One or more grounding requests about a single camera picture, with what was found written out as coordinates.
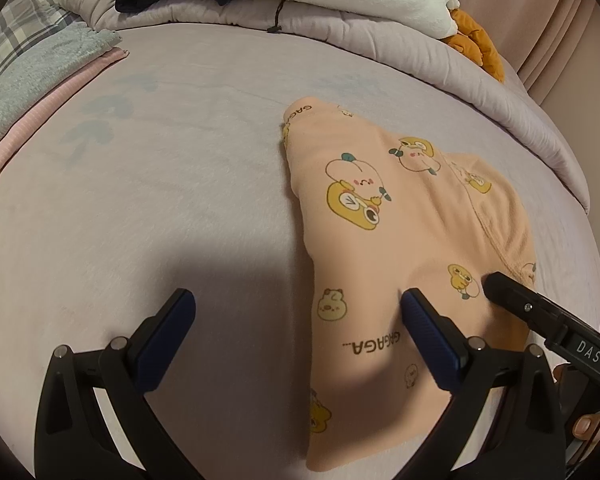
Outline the person's right hand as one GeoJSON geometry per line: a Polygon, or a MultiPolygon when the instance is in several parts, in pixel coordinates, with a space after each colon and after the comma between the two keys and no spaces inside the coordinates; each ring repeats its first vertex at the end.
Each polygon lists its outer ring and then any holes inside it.
{"type": "Polygon", "coordinates": [[[590,440],[600,423],[600,384],[568,363],[556,366],[553,375],[565,432],[590,440]]]}

